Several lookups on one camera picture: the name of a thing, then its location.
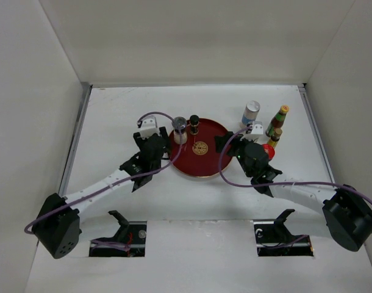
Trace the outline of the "glass grinder with black top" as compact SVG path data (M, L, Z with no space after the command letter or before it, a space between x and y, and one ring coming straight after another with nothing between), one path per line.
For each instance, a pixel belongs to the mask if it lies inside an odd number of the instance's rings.
M187 142L187 120L184 117L175 117L172 122L174 142L183 145Z

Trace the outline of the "small black-capped spice bottle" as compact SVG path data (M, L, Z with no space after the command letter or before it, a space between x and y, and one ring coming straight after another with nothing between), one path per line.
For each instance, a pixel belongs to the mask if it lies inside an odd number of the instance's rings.
M190 122L190 134L193 136L196 136L199 132L199 129L198 129L199 117L197 115L191 115L189 122Z

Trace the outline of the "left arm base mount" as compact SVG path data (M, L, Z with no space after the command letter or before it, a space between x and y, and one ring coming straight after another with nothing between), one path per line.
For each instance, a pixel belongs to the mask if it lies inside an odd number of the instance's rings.
M147 237L147 221L130 222L118 211L109 211L116 220L117 230L109 237L90 242L89 257L135 258L144 257Z

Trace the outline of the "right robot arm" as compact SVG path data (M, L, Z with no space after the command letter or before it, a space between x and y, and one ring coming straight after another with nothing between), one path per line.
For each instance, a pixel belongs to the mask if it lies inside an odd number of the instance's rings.
M270 165L268 153L241 134L214 138L221 157L235 157L250 188L271 198L288 200L324 216L329 234L349 251L358 251L372 234L372 202L353 187L329 182L300 181Z

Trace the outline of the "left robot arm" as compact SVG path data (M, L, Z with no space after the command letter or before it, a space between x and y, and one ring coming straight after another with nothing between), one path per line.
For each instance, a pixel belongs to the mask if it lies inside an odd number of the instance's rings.
M136 132L134 140L139 151L112 174L74 194L54 193L45 199L31 231L54 259L85 240L93 243L93 249L133 250L130 224L116 205L163 170L163 155L171 153L164 126L155 128L148 138Z

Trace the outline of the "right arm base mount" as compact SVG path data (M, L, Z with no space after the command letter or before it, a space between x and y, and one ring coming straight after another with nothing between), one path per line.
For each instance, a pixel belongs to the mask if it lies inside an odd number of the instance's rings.
M285 226L294 209L286 209L275 219L253 221L256 250L259 257L310 256L313 247L310 236L293 235Z

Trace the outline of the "red-capped sauce jar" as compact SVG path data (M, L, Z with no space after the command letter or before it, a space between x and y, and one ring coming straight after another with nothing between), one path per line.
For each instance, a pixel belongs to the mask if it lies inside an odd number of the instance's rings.
M262 146L264 151L267 153L269 160L271 161L276 154L275 149L267 143L263 144Z

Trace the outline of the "blue-labelled silver-capped shaker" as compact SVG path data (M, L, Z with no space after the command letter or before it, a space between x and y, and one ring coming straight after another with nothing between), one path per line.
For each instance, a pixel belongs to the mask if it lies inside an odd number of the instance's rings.
M251 125L256 121L260 110L260 104L257 101L250 101L246 104L243 116L241 118L241 124L243 127Z

